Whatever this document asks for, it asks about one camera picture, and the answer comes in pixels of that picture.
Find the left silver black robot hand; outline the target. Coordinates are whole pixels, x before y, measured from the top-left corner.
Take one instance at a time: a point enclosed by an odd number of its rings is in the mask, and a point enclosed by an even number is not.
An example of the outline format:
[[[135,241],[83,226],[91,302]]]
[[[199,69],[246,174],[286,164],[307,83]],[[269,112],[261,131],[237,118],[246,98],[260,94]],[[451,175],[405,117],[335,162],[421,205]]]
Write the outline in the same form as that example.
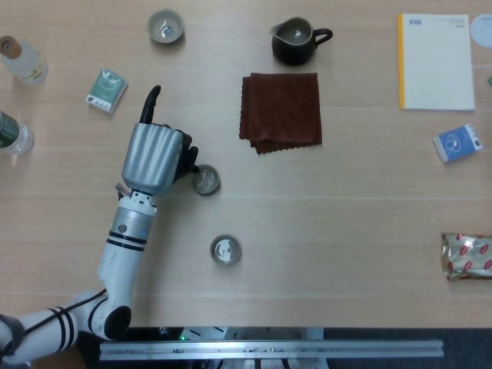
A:
[[[176,181],[199,172],[198,148],[192,137],[169,125],[153,122],[161,86],[149,92],[129,141],[122,179],[133,191],[149,195],[166,192]]]

